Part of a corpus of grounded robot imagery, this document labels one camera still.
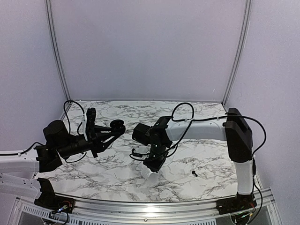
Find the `black earbud charging case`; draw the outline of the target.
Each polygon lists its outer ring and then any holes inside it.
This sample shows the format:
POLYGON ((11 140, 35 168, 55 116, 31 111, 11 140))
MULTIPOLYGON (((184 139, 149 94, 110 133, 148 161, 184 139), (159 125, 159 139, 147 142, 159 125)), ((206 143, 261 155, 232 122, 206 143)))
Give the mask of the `black earbud charging case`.
POLYGON ((111 121, 110 127, 113 132, 124 133, 126 131, 126 127, 124 125, 123 120, 117 119, 117 120, 111 121))

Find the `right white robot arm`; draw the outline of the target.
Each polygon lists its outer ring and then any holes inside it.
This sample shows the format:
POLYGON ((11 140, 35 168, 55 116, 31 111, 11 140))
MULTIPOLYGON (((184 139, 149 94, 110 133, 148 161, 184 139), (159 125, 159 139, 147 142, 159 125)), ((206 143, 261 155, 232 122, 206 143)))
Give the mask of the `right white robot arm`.
POLYGON ((227 143, 229 158, 234 162, 237 175, 237 196, 232 206, 244 209, 253 193, 253 138, 252 130, 239 110, 231 108, 220 117, 206 119, 174 119, 160 117, 153 126, 139 123, 133 130, 132 139, 150 146, 146 153, 132 150, 130 157, 142 161, 152 172, 157 173, 164 164, 169 151, 175 150, 182 140, 212 139, 227 143))

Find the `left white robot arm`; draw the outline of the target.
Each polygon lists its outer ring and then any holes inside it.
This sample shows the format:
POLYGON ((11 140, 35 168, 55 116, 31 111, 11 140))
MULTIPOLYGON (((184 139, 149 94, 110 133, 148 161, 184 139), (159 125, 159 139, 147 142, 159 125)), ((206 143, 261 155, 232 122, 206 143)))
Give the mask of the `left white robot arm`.
POLYGON ((48 208, 59 205, 59 198, 47 179, 26 179, 13 176, 14 172, 47 173, 62 165, 70 156, 90 151, 94 158, 104 152, 125 133, 122 120, 113 120, 109 127, 92 125, 87 133, 70 134, 63 121, 55 120, 44 128, 46 144, 35 142, 21 152, 1 152, 0 191, 40 199, 48 208))

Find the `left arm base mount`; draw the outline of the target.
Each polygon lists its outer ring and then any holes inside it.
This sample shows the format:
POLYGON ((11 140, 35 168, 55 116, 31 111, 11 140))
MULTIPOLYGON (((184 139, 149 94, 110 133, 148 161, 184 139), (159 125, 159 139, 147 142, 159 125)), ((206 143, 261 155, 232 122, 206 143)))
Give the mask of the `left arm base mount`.
POLYGON ((38 178, 37 179, 41 192, 40 196, 34 200, 34 204, 49 210, 58 211, 63 208, 63 212, 72 213, 75 200, 73 198, 58 196, 55 194, 54 189, 48 179, 38 178))

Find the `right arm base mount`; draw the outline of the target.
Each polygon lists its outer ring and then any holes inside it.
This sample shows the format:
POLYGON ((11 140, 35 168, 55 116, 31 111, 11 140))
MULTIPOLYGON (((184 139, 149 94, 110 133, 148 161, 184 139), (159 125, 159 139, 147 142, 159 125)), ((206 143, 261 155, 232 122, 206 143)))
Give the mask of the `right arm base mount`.
POLYGON ((241 195, 237 192, 234 197, 227 197, 216 201, 216 209, 220 215, 253 209, 256 206, 254 193, 241 195))

